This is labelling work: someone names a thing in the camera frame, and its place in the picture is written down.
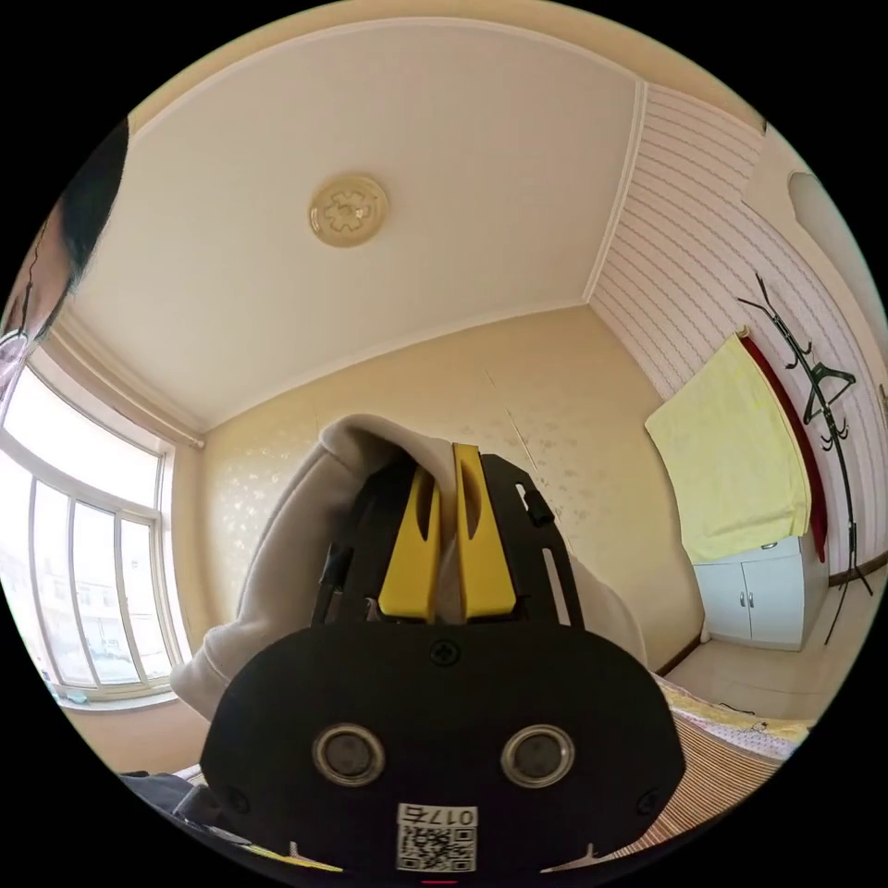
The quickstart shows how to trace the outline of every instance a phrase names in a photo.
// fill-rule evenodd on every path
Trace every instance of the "qr code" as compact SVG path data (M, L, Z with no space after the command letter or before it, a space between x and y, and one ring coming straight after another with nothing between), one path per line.
M399 806L399 870L474 872L476 850L476 808Z

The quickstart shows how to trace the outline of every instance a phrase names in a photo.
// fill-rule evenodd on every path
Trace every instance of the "ceiling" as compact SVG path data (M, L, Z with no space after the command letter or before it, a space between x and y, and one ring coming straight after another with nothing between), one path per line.
M140 130L69 320L205 431L372 354L579 304L634 104L611 63L482 22L280 44ZM389 201L349 249L308 223L340 173Z

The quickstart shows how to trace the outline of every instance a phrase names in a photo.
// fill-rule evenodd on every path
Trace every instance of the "yellow towel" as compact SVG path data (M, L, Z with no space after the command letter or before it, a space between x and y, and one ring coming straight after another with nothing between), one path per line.
M645 428L672 481L691 562L807 531L811 489L798 441L736 335Z

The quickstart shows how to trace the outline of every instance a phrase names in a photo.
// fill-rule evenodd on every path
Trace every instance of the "white cabinet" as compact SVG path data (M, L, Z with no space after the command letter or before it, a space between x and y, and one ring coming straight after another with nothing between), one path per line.
M706 612L703 637L755 648L800 650L829 584L810 536L695 564Z

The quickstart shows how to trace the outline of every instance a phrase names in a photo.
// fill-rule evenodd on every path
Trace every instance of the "black coat rack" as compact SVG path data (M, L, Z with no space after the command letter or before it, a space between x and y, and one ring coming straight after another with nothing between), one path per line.
M839 619L839 613L842 611L842 605L845 604L845 593L848 591L848 585L851 583L852 577L856 576L863 580L863 585L867 588L870 596L872 596L870 584L857 566L857 522L854 520L854 503L851 501L851 485L848 481L848 467L845 463L845 454L842 452L842 442L848 437L848 421L845 419L842 422L842 428L839 428L835 423L833 411L831 410L831 405L850 389L857 380L852 374L847 373L845 370L833 370L831 367L828 367L821 362L817 362L812 367L808 363L808 356L811 354L812 348L811 343L809 342L805 349L798 344L798 340L793 335L792 331L785 324L780 315L777 314L774 306L771 305L771 300L768 298L768 291L765 290L765 282L761 279L758 273L756 274L756 280L758 281L758 286L761 288L761 295L764 297L765 305L762 305L759 302L751 302L748 299L740 299L739 297L737 298L737 301L742 302L745 305L751 305L753 308L757 308L768 316L771 323L777 327L780 331L780 335L793 350L794 360L791 364L786 365L786 369L795 370L796 367L801 366L808 375L808 381L811 384L811 393L808 395L808 404L805 407L805 415L802 417L802 422L808 426L815 416L823 415L823 419L826 422L826 427L830 434L827 438L823 435L820 436L820 440L823 442L821 446L824 450L835 451L835 455L839 460L839 467L842 470L842 480L845 483L845 501L847 502L848 508L848 570L845 574L845 581L842 583L842 594L839 598L839 606L836 608L835 616L832 618L832 625L826 636L826 641L823 642L824 645L828 645L830 643L830 638L833 635L836 621ZM828 401L823 394L823 389L820 387L820 383L827 378L841 379L845 383Z

